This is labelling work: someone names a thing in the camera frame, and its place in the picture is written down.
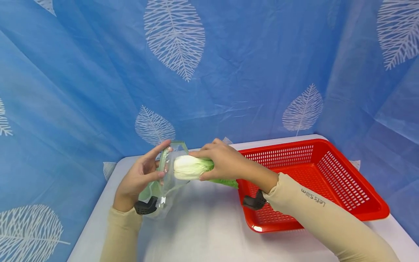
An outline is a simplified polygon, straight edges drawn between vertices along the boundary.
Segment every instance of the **black device on wrist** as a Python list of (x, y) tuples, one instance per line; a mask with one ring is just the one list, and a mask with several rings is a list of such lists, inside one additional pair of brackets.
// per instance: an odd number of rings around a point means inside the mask
[(157, 210), (156, 203), (157, 197), (152, 196), (150, 200), (148, 200), (148, 203), (137, 201), (134, 204), (134, 208), (138, 215), (148, 215)]
[(266, 204), (266, 199), (263, 197), (262, 190), (258, 190), (256, 193), (256, 196), (250, 197), (245, 196), (243, 199), (243, 206), (250, 208), (252, 210), (259, 210), (263, 208), (263, 206)]

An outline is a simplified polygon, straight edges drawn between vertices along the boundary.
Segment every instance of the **white tablecloth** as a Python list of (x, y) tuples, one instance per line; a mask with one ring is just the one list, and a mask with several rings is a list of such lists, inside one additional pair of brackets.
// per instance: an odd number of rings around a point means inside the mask
[[(233, 145), (237, 150), (314, 138), (281, 138)], [(120, 181), (138, 157), (116, 166), (68, 261), (99, 261), (108, 210)], [(402, 262), (418, 261), (419, 247), (393, 216), (368, 222), (395, 250)], [(138, 261), (147, 262), (328, 262), (334, 255), (305, 230), (259, 234), (248, 228), (237, 190), (192, 181), (179, 193), (165, 220), (145, 220), (139, 236)]]

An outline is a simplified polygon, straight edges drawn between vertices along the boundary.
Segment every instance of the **red plastic basket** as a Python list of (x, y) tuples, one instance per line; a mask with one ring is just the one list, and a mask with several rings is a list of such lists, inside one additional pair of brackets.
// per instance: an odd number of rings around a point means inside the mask
[[(328, 198), (361, 221), (386, 218), (390, 209), (370, 183), (329, 141), (313, 139), (241, 150), (248, 159)], [(255, 197), (258, 187), (238, 180), (241, 202)], [(303, 228), (292, 216), (275, 212), (269, 204), (254, 211), (243, 207), (248, 226), (258, 233)]]

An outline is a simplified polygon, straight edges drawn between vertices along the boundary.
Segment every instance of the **clear plastic bag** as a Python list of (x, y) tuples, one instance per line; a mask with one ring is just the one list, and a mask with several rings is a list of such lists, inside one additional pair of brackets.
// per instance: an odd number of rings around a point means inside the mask
[(156, 211), (145, 215), (145, 217), (153, 219), (165, 218), (173, 206), (179, 189), (189, 183), (188, 180), (176, 179), (173, 170), (175, 159), (188, 153), (188, 149), (183, 141), (172, 141), (170, 146), (163, 150), (157, 170), (165, 172), (166, 175), (159, 181), (149, 183), (138, 197), (138, 200), (143, 202), (148, 202), (152, 196), (158, 198)]

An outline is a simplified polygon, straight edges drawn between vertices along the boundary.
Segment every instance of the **arm sleeve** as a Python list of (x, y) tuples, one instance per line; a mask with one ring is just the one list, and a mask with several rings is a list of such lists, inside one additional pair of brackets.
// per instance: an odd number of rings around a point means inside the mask
[(399, 262), (391, 246), (363, 222), (286, 174), (279, 174), (277, 185), (264, 197), (275, 211), (294, 217), (341, 262)]
[(142, 216), (135, 209), (124, 213), (111, 208), (100, 262), (135, 262), (141, 223)]

